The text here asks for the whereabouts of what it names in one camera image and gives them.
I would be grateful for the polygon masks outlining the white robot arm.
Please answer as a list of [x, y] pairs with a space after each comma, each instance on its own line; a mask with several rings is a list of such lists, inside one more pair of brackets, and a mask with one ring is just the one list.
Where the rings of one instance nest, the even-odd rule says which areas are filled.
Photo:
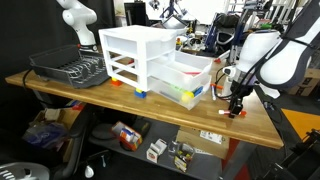
[[258, 30], [248, 35], [239, 62], [225, 67], [231, 83], [229, 117], [243, 109], [243, 98], [255, 81], [271, 89], [288, 89], [304, 78], [309, 58], [320, 45], [320, 1], [309, 0], [291, 25], [277, 30]]

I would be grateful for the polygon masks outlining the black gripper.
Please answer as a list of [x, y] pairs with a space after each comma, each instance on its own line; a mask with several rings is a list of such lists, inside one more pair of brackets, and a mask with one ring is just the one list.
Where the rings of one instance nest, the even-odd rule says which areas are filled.
[[243, 105], [242, 101], [245, 96], [249, 96], [253, 91], [252, 85], [240, 84], [237, 81], [232, 81], [231, 88], [232, 92], [230, 104], [229, 104], [229, 118], [234, 118], [236, 115], [242, 115]]

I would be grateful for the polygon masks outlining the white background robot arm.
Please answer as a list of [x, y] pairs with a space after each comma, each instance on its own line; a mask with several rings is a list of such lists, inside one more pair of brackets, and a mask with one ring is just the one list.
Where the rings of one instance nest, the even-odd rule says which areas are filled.
[[79, 0], [56, 0], [63, 8], [64, 22], [76, 32], [80, 48], [85, 51], [97, 52], [94, 34], [87, 28], [97, 21], [96, 13], [83, 5]]

